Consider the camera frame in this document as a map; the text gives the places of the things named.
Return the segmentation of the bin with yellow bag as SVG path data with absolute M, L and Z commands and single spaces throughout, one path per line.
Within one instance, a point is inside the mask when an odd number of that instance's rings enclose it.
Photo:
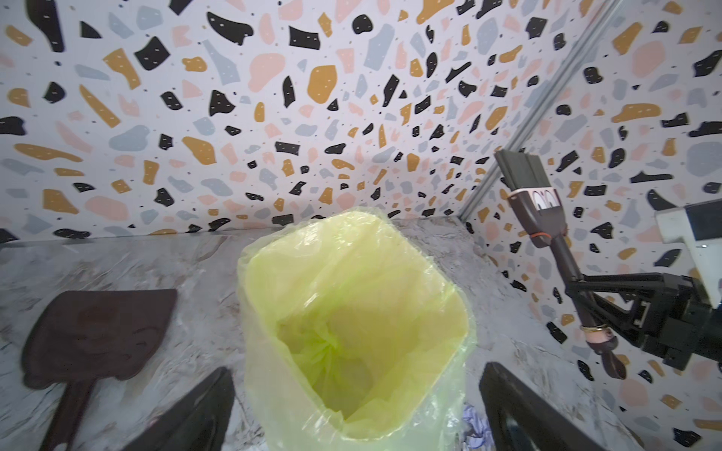
M 246 246 L 244 390 L 271 450 L 451 450 L 476 323 L 383 214 L 353 209 Z

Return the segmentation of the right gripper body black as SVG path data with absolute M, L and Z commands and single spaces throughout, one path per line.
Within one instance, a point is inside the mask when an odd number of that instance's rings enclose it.
M 721 309 L 696 278 L 655 275 L 643 330 L 640 348 L 666 366 L 684 370 L 694 355 L 721 362 Z

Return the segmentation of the brown dustpan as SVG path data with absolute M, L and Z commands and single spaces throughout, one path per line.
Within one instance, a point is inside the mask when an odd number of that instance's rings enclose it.
M 164 340 L 177 299 L 176 289 L 65 291 L 48 304 L 21 358 L 26 387 L 65 387 L 42 450 L 71 448 L 97 381 L 141 372 Z

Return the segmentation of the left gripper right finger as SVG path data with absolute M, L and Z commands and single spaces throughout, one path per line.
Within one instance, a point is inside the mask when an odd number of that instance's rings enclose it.
M 500 363 L 485 365 L 479 392 L 497 450 L 603 450 Z

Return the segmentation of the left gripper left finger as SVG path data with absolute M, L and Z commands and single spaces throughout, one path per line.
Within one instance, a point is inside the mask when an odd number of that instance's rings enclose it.
M 124 449 L 220 450 L 225 442 L 234 400 L 232 373 L 220 366 Z

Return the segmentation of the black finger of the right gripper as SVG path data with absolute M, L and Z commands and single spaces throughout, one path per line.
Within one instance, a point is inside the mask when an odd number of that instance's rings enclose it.
M 659 338 L 686 288 L 683 276 L 583 275 L 566 284 L 575 301 L 634 346 Z

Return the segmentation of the brown cartoon face brush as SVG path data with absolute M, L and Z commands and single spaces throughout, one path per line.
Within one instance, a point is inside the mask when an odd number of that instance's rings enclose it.
M 560 196 L 549 182 L 541 158 L 510 150 L 500 150 L 494 157 L 511 190 L 508 202 L 521 226 L 535 247 L 551 249 L 588 346 L 601 357 L 608 376 L 624 380 L 626 367 L 614 353 L 619 340 L 612 329 L 589 310 L 594 296 L 569 288 L 570 283 L 582 278 L 582 272 L 566 242 L 568 226 Z

